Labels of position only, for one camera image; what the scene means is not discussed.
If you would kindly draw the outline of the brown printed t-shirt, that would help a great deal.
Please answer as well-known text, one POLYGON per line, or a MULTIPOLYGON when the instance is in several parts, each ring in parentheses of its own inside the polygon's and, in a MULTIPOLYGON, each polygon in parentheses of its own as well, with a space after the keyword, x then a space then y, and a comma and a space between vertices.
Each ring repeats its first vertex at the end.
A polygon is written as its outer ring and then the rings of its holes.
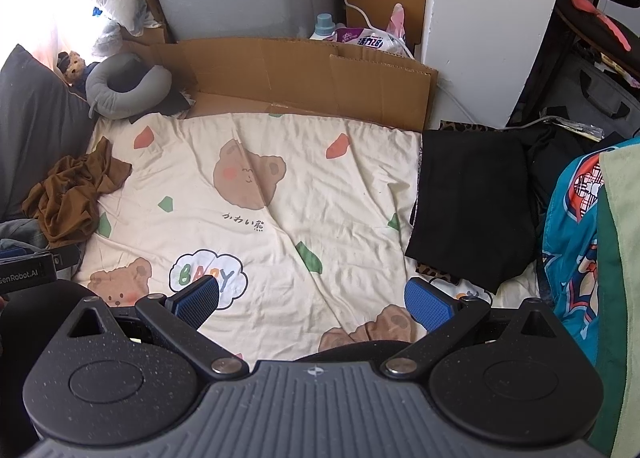
POLYGON ((86 242, 99 226, 99 199, 122 188, 131 171, 102 137, 93 152, 59 159, 29 190, 22 211, 37 221, 51 248, 86 242))

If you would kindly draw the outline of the grey denim garment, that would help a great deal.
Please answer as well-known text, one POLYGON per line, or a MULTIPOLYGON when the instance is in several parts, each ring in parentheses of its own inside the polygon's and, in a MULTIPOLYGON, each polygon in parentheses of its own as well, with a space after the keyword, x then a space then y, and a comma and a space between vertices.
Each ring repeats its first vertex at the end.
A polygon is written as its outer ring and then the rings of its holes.
POLYGON ((2 250, 24 248, 38 252, 49 246, 49 241, 33 218, 17 218, 0 224, 2 250))

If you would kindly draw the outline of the black folded garment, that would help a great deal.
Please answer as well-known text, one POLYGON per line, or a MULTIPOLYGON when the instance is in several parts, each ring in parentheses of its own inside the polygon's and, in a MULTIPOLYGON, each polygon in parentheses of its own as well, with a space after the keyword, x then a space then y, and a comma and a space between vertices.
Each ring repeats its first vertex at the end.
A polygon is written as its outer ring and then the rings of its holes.
POLYGON ((406 256, 489 292, 536 259, 541 129, 426 131, 406 256))

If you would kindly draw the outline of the blue cartoon print cloth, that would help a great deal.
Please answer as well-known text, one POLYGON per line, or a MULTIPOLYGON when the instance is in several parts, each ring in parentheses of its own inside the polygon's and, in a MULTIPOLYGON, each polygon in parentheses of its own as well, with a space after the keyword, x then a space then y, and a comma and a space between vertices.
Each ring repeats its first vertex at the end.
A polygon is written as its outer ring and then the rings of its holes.
POLYGON ((544 222, 542 261, 556 317, 594 363, 598 354, 598 203, 605 185, 603 153, 638 145, 629 139, 568 164, 553 190, 544 222))

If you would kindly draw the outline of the dark grey pillow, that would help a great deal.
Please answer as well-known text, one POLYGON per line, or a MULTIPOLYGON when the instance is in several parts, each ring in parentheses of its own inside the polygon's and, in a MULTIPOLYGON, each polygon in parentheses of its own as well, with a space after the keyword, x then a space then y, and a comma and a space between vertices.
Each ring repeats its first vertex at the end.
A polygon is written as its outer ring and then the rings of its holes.
POLYGON ((1 69, 1 219, 21 217, 30 189, 59 159, 86 152, 89 106, 21 45, 1 69))

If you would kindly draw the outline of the cream bear print bedsheet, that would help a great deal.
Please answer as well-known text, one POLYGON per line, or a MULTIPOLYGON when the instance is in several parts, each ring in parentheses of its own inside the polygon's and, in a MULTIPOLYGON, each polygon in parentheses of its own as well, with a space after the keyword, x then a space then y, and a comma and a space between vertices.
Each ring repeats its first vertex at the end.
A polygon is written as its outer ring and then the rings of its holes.
POLYGON ((412 342, 405 256, 421 137, 307 115, 150 114, 93 137, 131 167, 99 202, 77 280, 111 306, 205 276, 201 333, 249 363, 349 343, 412 342))

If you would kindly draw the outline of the leopard print cloth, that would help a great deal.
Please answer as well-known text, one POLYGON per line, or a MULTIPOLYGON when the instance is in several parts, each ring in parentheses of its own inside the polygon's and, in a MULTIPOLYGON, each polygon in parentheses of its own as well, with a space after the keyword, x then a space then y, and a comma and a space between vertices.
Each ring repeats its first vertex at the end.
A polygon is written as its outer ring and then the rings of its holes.
POLYGON ((472 124, 454 121, 440 121, 438 129, 440 131, 468 133, 468 132, 495 132, 495 129, 482 124, 472 124))

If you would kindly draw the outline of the green cloth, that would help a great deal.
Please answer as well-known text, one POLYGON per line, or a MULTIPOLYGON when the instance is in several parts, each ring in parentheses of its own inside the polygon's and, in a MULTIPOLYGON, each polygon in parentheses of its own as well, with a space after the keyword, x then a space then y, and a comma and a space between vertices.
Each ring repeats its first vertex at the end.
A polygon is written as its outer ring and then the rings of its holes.
POLYGON ((639 146, 602 159, 598 210, 599 340, 603 405, 590 444, 608 457, 639 455, 639 146))

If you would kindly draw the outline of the grey neck pillow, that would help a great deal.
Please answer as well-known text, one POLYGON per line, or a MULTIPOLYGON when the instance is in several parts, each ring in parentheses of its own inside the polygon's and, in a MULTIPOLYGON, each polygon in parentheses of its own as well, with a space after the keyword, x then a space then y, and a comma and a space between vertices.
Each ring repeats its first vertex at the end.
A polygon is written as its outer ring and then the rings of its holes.
POLYGON ((98 63, 87 76, 89 117, 129 119, 160 104, 169 94, 172 75, 163 66, 149 68, 133 52, 98 63))

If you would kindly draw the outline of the small teddy bear toy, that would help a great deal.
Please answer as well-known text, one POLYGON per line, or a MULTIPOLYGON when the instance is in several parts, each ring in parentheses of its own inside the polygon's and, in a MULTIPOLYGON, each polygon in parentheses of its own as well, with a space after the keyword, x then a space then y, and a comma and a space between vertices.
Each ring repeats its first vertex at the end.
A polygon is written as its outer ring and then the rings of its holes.
POLYGON ((98 62, 87 64, 76 51, 61 51, 56 62, 64 80, 80 90, 85 90, 86 80, 97 65, 98 62))

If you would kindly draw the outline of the dark grey bag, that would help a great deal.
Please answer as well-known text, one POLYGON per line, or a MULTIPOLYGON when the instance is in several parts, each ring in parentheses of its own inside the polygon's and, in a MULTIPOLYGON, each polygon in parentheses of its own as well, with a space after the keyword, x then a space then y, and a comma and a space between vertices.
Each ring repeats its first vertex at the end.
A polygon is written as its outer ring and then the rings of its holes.
POLYGON ((559 111, 574 122, 599 127, 605 135, 639 136, 639 91, 577 56, 568 57, 552 80, 544 110, 559 111))

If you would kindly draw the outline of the brown cardboard sheet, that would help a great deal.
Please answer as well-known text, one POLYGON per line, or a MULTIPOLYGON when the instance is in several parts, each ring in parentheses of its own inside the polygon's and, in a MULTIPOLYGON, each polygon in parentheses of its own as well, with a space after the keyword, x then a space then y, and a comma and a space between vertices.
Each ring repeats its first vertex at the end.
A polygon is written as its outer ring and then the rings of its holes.
POLYGON ((371 48, 285 38, 208 38, 142 45, 195 101, 194 117, 231 112, 341 117, 420 132, 436 70, 371 48))

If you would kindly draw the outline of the purple white plastic bag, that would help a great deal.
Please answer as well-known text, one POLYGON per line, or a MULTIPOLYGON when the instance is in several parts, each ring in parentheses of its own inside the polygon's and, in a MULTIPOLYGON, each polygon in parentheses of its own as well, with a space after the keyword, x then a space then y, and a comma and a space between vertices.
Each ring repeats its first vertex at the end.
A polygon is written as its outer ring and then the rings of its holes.
POLYGON ((373 28, 338 28, 335 40, 338 43, 367 47, 399 57, 412 57, 400 38, 373 28))

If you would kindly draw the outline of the detergent bottle blue cap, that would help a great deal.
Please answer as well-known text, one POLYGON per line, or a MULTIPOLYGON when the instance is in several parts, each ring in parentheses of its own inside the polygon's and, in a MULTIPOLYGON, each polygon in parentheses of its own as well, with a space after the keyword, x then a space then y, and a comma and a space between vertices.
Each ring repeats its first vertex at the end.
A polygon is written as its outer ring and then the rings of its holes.
POLYGON ((322 12, 317 14, 316 22, 314 22, 314 32, 311 34, 311 40, 333 40, 336 32, 336 24, 332 14, 322 12))

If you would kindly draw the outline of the pink handled tool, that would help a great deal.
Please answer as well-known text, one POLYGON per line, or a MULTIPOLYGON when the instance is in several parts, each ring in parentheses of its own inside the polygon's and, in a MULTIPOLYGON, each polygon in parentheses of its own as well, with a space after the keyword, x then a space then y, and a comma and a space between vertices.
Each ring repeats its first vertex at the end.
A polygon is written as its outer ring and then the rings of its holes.
POLYGON ((615 36, 616 40, 620 42, 620 46, 623 47, 623 50, 631 51, 631 45, 620 28, 606 14, 594 6, 590 0, 572 0, 572 4, 576 9, 583 11, 586 14, 592 14, 599 19, 615 36))

